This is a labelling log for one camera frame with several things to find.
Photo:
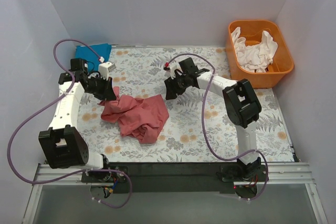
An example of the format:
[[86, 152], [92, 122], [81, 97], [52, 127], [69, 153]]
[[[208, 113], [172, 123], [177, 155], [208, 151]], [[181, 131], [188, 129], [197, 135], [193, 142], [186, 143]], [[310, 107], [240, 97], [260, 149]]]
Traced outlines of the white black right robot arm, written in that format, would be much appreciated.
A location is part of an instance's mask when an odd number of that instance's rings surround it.
[[224, 160], [233, 166], [225, 173], [231, 178], [246, 181], [255, 177], [261, 167], [256, 140], [256, 122], [261, 104], [250, 82], [247, 79], [236, 81], [217, 76], [215, 69], [200, 69], [194, 64], [192, 55], [174, 65], [167, 62], [163, 69], [170, 73], [170, 77], [164, 81], [166, 100], [176, 99], [189, 87], [211, 92], [224, 99], [226, 113], [236, 128], [238, 142], [237, 157]]

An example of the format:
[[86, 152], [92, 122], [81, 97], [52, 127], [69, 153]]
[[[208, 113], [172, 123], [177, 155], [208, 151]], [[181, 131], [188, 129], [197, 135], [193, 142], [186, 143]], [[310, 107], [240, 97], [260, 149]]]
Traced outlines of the red t shirt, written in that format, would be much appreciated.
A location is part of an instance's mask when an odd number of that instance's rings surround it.
[[103, 106], [101, 119], [117, 123], [122, 137], [133, 137], [140, 144], [155, 143], [169, 118], [162, 96], [159, 94], [143, 99], [119, 95], [119, 87], [114, 87], [113, 91], [116, 100], [99, 103]]

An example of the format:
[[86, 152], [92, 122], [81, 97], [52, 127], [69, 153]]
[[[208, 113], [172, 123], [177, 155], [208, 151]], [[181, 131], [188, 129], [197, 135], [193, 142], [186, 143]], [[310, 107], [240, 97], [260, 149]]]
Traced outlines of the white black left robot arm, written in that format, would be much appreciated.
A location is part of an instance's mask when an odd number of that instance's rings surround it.
[[75, 58], [70, 61], [70, 69], [60, 75], [60, 100], [54, 117], [48, 129], [38, 136], [51, 168], [94, 169], [93, 175], [98, 181], [106, 182], [111, 178], [112, 170], [107, 166], [107, 158], [89, 151], [88, 144], [77, 130], [77, 119], [81, 98], [86, 93], [100, 101], [116, 100], [109, 76], [115, 67], [108, 61], [99, 64], [97, 71], [89, 72], [87, 61]]

